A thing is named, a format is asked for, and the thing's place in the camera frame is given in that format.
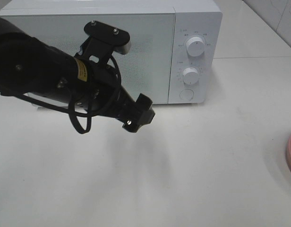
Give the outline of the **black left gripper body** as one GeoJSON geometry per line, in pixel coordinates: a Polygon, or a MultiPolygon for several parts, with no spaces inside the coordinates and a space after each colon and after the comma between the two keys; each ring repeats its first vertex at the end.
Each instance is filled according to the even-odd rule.
{"type": "Polygon", "coordinates": [[[105,116],[123,121],[124,107],[135,102],[121,85],[121,73],[113,57],[114,47],[92,37],[73,57],[73,106],[85,113],[73,112],[73,118],[105,116]]]}

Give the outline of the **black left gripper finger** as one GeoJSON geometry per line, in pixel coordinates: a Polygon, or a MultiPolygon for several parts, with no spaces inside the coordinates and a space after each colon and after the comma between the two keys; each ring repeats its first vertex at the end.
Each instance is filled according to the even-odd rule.
{"type": "Polygon", "coordinates": [[[142,93],[135,102],[126,104],[123,129],[136,133],[142,126],[150,124],[155,116],[152,104],[152,100],[142,93]]]}

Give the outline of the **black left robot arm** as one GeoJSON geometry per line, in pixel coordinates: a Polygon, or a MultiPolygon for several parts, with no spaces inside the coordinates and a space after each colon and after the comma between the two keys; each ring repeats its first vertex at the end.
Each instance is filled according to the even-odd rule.
{"type": "Polygon", "coordinates": [[[129,52],[129,33],[99,21],[84,31],[88,38],[71,56],[0,17],[0,94],[66,113],[80,134],[90,131],[95,116],[137,132],[155,113],[149,97],[134,100],[121,84],[112,54],[129,52]]]}

